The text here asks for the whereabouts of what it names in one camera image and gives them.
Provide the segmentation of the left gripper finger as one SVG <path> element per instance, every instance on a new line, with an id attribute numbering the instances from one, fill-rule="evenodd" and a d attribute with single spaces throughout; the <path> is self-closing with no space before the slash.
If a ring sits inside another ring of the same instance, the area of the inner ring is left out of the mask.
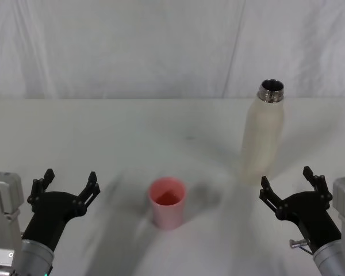
<path id="1" fill-rule="evenodd" d="M 27 202 L 33 205 L 39 196 L 47 190 L 48 186 L 52 183 L 55 178 L 53 169 L 49 168 L 46 170 L 44 176 L 40 179 L 34 179 L 32 182 L 31 193 L 27 199 Z"/>
<path id="2" fill-rule="evenodd" d="M 74 211 L 76 216 L 84 216 L 87 208 L 95 200 L 100 193 L 99 184 L 97 183 L 97 175 L 92 171 L 89 175 L 87 184 L 81 193 L 74 200 Z"/>

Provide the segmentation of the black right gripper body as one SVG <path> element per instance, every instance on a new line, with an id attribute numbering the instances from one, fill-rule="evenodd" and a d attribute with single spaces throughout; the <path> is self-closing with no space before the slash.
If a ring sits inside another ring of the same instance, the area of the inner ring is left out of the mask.
<path id="1" fill-rule="evenodd" d="M 322 246 L 341 239 L 341 233 L 327 210 L 332 194 L 305 191 L 277 199 L 277 219 L 294 223 L 314 253 Z"/>

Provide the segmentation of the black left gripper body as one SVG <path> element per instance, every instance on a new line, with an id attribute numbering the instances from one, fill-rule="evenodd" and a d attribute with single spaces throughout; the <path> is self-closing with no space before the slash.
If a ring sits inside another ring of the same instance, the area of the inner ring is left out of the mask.
<path id="1" fill-rule="evenodd" d="M 66 192 L 51 191 L 30 195 L 27 202 L 33 216 L 22 236 L 45 245 L 54 251 L 67 223 L 86 213 L 86 205 L 77 196 Z"/>

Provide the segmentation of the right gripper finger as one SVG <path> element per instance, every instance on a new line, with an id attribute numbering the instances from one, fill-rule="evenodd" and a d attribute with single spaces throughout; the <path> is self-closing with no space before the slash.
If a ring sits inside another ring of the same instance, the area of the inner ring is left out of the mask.
<path id="1" fill-rule="evenodd" d="M 303 176 L 323 201 L 330 202 L 332 200 L 332 194 L 328 190 L 324 175 L 315 175 L 309 166 L 305 166 Z"/>
<path id="2" fill-rule="evenodd" d="M 261 187 L 259 198 L 275 213 L 277 219 L 286 220 L 288 204 L 274 193 L 266 176 L 261 178 Z"/>

